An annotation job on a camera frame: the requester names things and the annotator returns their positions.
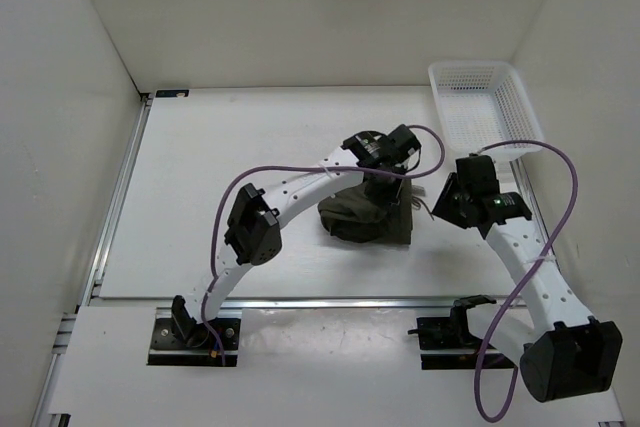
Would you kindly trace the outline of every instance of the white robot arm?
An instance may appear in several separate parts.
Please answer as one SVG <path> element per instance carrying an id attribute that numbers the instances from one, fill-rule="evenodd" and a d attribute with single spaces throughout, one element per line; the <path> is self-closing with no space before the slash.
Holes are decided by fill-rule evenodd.
<path id="1" fill-rule="evenodd" d="M 216 258 L 219 276 L 213 288 L 211 278 L 203 279 L 191 292 L 176 296 L 172 307 L 174 333 L 186 341 L 197 324 L 215 319 L 242 277 L 280 252 L 280 231 L 298 214 L 362 182 L 378 182 L 385 189 L 390 184 L 388 177 L 371 171 L 365 176 L 362 171 L 330 169 L 368 167 L 404 174 L 407 161 L 420 147 L 404 125 L 388 136 L 362 132 L 319 162 L 318 166 L 324 169 L 320 173 L 297 175 L 264 189 L 256 189 L 253 184 L 242 187 Z M 531 212 L 519 194 L 500 192 L 490 157 L 472 155 L 458 159 L 456 165 L 457 172 L 449 176 L 433 214 L 462 228 L 478 228 L 517 284 L 542 248 Z M 207 294 L 206 309 L 201 311 Z M 595 319 L 571 291 L 552 259 L 544 260 L 521 295 L 533 328 L 507 314 L 491 343 L 520 366 L 531 394 L 543 402 L 607 390 L 622 343 L 615 324 Z M 467 342 L 484 338 L 496 316 L 496 306 L 486 299 L 461 299 L 451 310 L 452 323 Z"/>
<path id="2" fill-rule="evenodd" d="M 357 167 L 358 162 L 359 159 L 350 150 L 337 148 L 318 165 L 327 169 L 334 166 Z M 331 172 L 327 170 L 318 174 L 302 174 L 291 177 L 283 180 L 280 184 L 265 187 L 262 193 L 253 192 L 254 189 L 251 188 L 245 189 L 245 192 L 250 190 L 252 192 L 249 195 L 256 194 L 254 199 L 262 198 L 264 200 L 268 209 L 263 209 L 263 213 L 258 215 L 264 217 L 265 213 L 270 212 L 274 219 L 277 219 L 277 223 L 271 222 L 270 225 L 276 226 L 273 228 L 281 231 L 291 220 L 309 207 L 341 190 L 361 184 L 363 177 L 362 172 Z M 265 245 L 263 249 L 258 249 L 259 251 L 253 254 L 253 260 L 248 259 L 244 262 L 240 260 L 242 263 L 238 263 L 239 256 L 236 250 L 239 248 L 239 245 L 231 241 L 224 243 L 220 249 L 216 258 L 219 278 L 209 294 L 205 312 L 206 319 L 201 318 L 200 305 L 209 288 L 210 276 L 204 277 L 192 292 L 184 296 L 191 317 L 200 322 L 214 319 L 218 315 L 220 306 L 240 282 L 240 279 L 256 265 L 261 265 L 272 259 L 280 251 L 280 243 Z"/>

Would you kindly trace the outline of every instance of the plastic basket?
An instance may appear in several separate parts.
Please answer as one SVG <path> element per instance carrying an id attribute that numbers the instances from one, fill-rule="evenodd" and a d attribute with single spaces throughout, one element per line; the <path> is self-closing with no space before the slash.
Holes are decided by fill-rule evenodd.
<path id="1" fill-rule="evenodd" d="M 502 140 L 544 140 L 524 85 L 506 62 L 435 62 L 431 88 L 448 146 L 468 155 Z M 497 162 L 540 150 L 516 144 L 487 151 Z"/>

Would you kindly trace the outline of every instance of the white floor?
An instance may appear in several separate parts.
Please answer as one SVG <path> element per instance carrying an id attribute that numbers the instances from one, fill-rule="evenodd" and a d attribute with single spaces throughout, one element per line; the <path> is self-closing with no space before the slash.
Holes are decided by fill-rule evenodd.
<path id="1" fill-rule="evenodd" d="M 411 310 L 245 310 L 235 368 L 147 366 L 154 308 L 80 310 L 52 399 L 70 427 L 486 426 L 472 371 L 422 371 Z M 509 371 L 483 374 L 489 412 Z M 622 420 L 613 392 L 537 403 L 520 383 L 500 424 Z"/>
<path id="2" fill-rule="evenodd" d="M 214 213 L 223 190 L 263 164 L 308 166 L 361 130 L 421 123 L 440 131 L 428 87 L 191 90 L 155 99 L 110 252 L 101 296 L 170 298 L 209 278 Z M 437 160 L 428 134 L 422 167 Z M 454 169 L 416 181 L 433 205 Z M 257 186 L 282 179 L 259 174 Z M 514 184 L 505 186 L 515 189 Z M 414 212 L 410 248 L 331 238 L 312 208 L 283 231 L 283 251 L 232 297 L 451 297 L 513 287 L 477 231 Z"/>

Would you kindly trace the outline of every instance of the purple cable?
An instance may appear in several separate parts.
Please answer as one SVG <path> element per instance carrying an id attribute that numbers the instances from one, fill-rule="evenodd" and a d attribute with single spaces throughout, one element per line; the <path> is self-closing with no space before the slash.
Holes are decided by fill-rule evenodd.
<path id="1" fill-rule="evenodd" d="M 224 348 L 222 347 L 222 341 L 220 339 L 220 335 L 218 334 L 218 332 L 216 332 L 216 330 L 211 326 L 209 321 L 206 320 L 205 310 L 207 306 L 207 301 L 209 299 L 209 294 L 213 290 L 213 287 L 216 285 L 216 281 L 218 280 L 218 272 L 216 271 L 216 248 L 217 248 L 217 241 L 218 241 L 218 232 L 220 230 L 220 222 L 222 221 L 222 211 L 224 209 L 225 204 L 227 203 L 227 200 L 229 199 L 229 196 L 231 195 L 231 191 L 233 190 L 233 188 L 236 185 L 238 185 L 238 183 L 240 183 L 242 179 L 252 174 L 255 174 L 257 172 L 265 172 L 265 171 L 300 172 L 305 174 L 322 174 L 327 171 L 329 172 L 364 172 L 365 174 L 376 174 L 376 175 L 382 175 L 386 177 L 392 177 L 394 179 L 407 179 L 407 180 L 419 179 L 421 177 L 426 177 L 427 175 L 433 174 L 440 167 L 442 167 L 442 164 L 444 164 L 445 147 L 444 147 L 444 143 L 442 142 L 442 139 L 438 136 L 438 134 L 435 133 L 435 131 L 433 131 L 429 127 L 425 127 L 424 125 L 408 125 L 407 127 L 410 129 L 418 129 L 418 130 L 424 130 L 425 132 L 429 132 L 436 139 L 436 141 L 438 142 L 438 146 L 440 147 L 440 159 L 438 160 L 438 163 L 435 165 L 435 167 L 429 170 L 426 170 L 424 172 L 421 172 L 419 174 L 402 175 L 402 174 L 395 174 L 393 172 L 386 172 L 383 170 L 368 169 L 366 167 L 355 167 L 355 166 L 325 168 L 325 167 L 288 167 L 288 166 L 282 166 L 282 165 L 264 165 L 261 167 L 254 167 L 253 169 L 249 169 L 246 172 L 243 172 L 242 174 L 238 175 L 235 179 L 233 179 L 233 181 L 229 184 L 229 187 L 227 187 L 227 190 L 225 190 L 224 194 L 222 194 L 222 199 L 220 199 L 220 204 L 218 204 L 218 210 L 216 211 L 216 217 L 215 217 L 215 220 L 213 221 L 213 233 L 211 235 L 211 273 L 213 274 L 213 280 L 207 287 L 207 290 L 204 296 L 202 297 L 202 304 L 200 305 L 200 316 L 202 317 L 202 321 L 205 327 L 207 328 L 207 330 L 213 335 L 214 339 L 216 339 L 216 341 L 218 342 L 218 345 L 220 346 L 220 355 L 222 356 L 223 366 L 226 365 L 226 359 L 225 359 Z"/>
<path id="2" fill-rule="evenodd" d="M 557 147 L 554 147 L 553 145 L 547 144 L 546 142 L 541 142 L 539 140 L 505 140 L 503 142 L 497 142 L 495 144 L 488 145 L 482 148 L 478 153 L 484 152 L 485 150 L 493 149 L 495 147 L 501 147 L 503 145 L 513 145 L 513 144 L 539 145 L 541 147 L 544 147 L 545 149 L 549 149 L 555 152 L 560 157 L 562 157 L 562 160 L 566 162 L 567 166 L 569 167 L 569 171 L 571 172 L 572 189 L 571 189 L 571 198 L 569 199 L 569 205 L 567 206 L 567 210 L 565 211 L 564 215 L 558 222 L 558 225 L 556 226 L 556 228 L 553 229 L 553 232 L 551 232 L 551 235 L 549 236 L 549 240 L 547 240 L 547 243 L 544 244 L 544 247 L 540 252 L 541 258 L 536 260 L 536 262 L 533 264 L 529 272 L 527 272 L 524 275 L 524 277 L 522 277 L 520 282 L 518 282 L 518 284 L 516 285 L 515 289 L 513 289 L 513 292 L 509 294 L 509 297 L 507 297 L 504 303 L 500 306 L 500 309 L 498 310 L 498 313 L 491 321 L 491 324 L 487 329 L 487 333 L 485 334 L 484 339 L 482 339 L 482 344 L 480 345 L 480 349 L 478 350 L 478 358 L 476 360 L 476 368 L 473 375 L 473 395 L 476 401 L 476 407 L 478 409 L 478 412 L 480 413 L 480 415 L 484 420 L 491 423 L 499 422 L 500 420 L 502 420 L 504 416 L 507 414 L 509 407 L 511 406 L 511 401 L 513 400 L 513 393 L 516 388 L 516 381 L 518 380 L 518 367 L 515 367 L 513 369 L 513 375 L 511 376 L 511 384 L 509 385 L 507 399 L 505 400 L 502 406 L 502 409 L 500 409 L 500 412 L 498 412 L 493 417 L 488 415 L 484 410 L 484 407 L 482 405 L 482 399 L 480 397 L 480 376 L 482 374 L 482 365 L 484 364 L 484 357 L 485 357 L 485 354 L 487 353 L 487 349 L 489 348 L 489 342 L 491 341 L 491 337 L 496 331 L 498 324 L 502 320 L 502 317 L 504 317 L 504 315 L 507 313 L 507 310 L 509 309 L 513 301 L 516 299 L 518 294 L 520 294 L 522 289 L 524 289 L 525 285 L 527 285 L 527 282 L 529 282 L 531 278 L 534 275 L 536 275 L 536 272 L 544 262 L 544 257 L 549 253 L 553 245 L 553 242 L 556 240 L 556 238 L 558 237 L 558 234 L 560 234 L 560 231 L 562 230 L 564 225 L 567 223 L 567 220 L 569 219 L 569 216 L 573 211 L 573 207 L 576 205 L 576 199 L 578 198 L 578 173 L 576 172 L 576 168 L 573 165 L 573 162 L 571 162 L 571 159 L 567 156 L 567 154 L 562 152 Z"/>

